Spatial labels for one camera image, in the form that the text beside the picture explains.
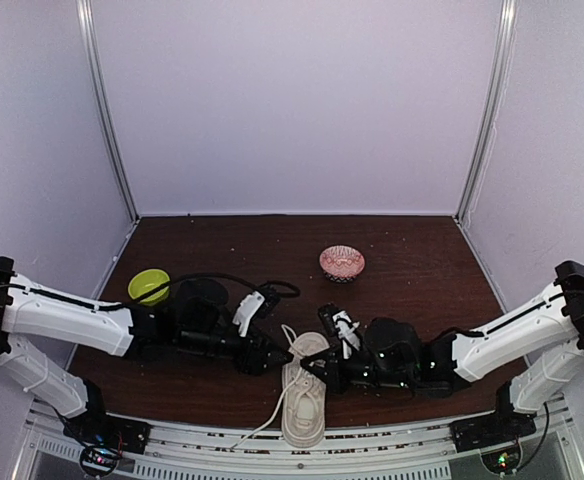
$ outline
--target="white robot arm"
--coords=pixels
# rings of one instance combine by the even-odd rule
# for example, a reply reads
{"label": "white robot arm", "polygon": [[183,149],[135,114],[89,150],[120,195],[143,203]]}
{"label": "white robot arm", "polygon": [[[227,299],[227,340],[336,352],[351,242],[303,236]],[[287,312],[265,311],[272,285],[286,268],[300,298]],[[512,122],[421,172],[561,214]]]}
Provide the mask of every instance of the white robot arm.
{"label": "white robot arm", "polygon": [[[49,403],[64,422],[66,434],[84,445],[103,447],[88,449],[96,456],[85,459],[87,463],[107,461],[111,448],[142,453],[149,425],[107,415],[96,385],[60,368],[24,334],[126,358],[143,357],[148,349],[228,358],[239,372],[252,375],[292,359],[251,324],[253,318],[266,316],[280,298],[298,295],[296,287],[285,282],[254,286],[232,314],[226,307],[227,290],[211,279],[236,278],[231,275],[187,275],[170,302],[150,308],[134,301],[102,302],[53,290],[13,272],[13,263],[0,257],[0,370],[24,391]],[[275,286],[292,293],[280,293]]]}
{"label": "white robot arm", "polygon": [[337,393],[361,384],[446,397],[512,360],[555,345],[501,387],[494,414],[452,424],[459,451],[529,435],[544,402],[584,367],[584,266],[568,261],[556,271],[556,281],[520,308],[469,331],[451,328],[429,343],[421,342],[412,325],[389,318],[374,319],[360,334],[345,311],[326,305],[319,318],[340,345],[302,359],[301,365]]}

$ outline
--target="wooden table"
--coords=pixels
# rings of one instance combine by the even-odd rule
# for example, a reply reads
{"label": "wooden table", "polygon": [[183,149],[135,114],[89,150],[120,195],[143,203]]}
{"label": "wooden table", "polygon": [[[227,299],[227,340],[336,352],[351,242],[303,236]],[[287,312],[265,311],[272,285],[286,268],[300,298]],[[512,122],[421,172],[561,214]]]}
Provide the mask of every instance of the wooden table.
{"label": "wooden table", "polygon": [[[347,244],[366,258],[356,282],[327,281],[318,265],[323,248]],[[472,328],[499,316],[479,265],[446,217],[178,217],[145,218],[133,235],[103,298],[127,300],[128,281],[146,268],[171,275],[222,271],[255,283],[282,279],[302,296],[283,300],[258,325],[287,345],[279,325],[322,332],[319,306],[334,302],[363,324],[377,316],[414,324],[424,341],[451,326]],[[232,305],[247,293],[228,285]],[[328,427],[377,425],[469,414],[493,408],[496,389],[525,368],[519,360],[451,398],[410,399],[396,389],[353,387],[328,395]],[[279,371],[238,374],[230,362],[182,355],[141,364],[81,347],[71,368],[101,387],[117,413],[157,420],[256,427],[281,391]]]}

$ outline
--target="ceramic bowl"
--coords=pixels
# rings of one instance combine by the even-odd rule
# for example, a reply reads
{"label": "ceramic bowl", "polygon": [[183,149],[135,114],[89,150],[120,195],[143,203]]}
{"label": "ceramic bowl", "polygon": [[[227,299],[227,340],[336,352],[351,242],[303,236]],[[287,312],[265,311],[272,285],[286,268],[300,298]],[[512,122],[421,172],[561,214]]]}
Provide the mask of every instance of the ceramic bowl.
{"label": "ceramic bowl", "polygon": [[[137,274],[128,284],[128,294],[133,300],[159,285],[170,281],[170,276],[163,270],[152,268]],[[170,287],[165,287],[148,298],[141,300],[142,305],[154,306],[166,300],[170,295]]]}
{"label": "ceramic bowl", "polygon": [[334,245],[321,252],[319,264],[328,280],[349,283],[363,271],[365,259],[356,248]]}

